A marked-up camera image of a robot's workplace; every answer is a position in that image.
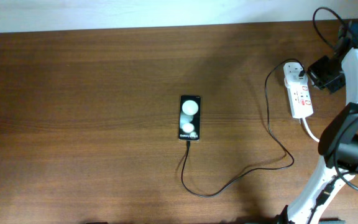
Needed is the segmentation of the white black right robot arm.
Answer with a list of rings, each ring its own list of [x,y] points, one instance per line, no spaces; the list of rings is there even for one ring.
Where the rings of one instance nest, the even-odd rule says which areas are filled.
[[[346,106],[323,131],[319,161],[302,193],[276,223],[318,223],[321,215],[344,185],[358,174],[358,29],[343,23],[334,48],[336,71],[344,77]]]

